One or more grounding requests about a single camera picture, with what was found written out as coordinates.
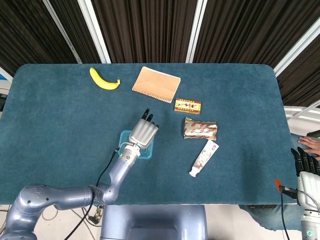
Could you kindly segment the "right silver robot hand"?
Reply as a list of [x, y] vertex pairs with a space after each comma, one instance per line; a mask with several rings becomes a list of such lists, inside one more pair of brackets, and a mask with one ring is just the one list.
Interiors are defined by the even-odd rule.
[[274, 180], [277, 190], [297, 201], [305, 211], [320, 212], [320, 162], [301, 147], [290, 149], [297, 177], [297, 187], [284, 186]]

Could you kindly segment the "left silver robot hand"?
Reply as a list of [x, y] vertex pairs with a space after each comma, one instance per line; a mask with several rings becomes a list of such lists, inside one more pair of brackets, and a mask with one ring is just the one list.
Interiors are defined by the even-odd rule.
[[129, 135], [129, 142], [138, 145], [141, 149], [146, 149], [154, 139], [159, 130], [159, 126], [151, 122], [153, 114], [149, 114], [147, 108]]

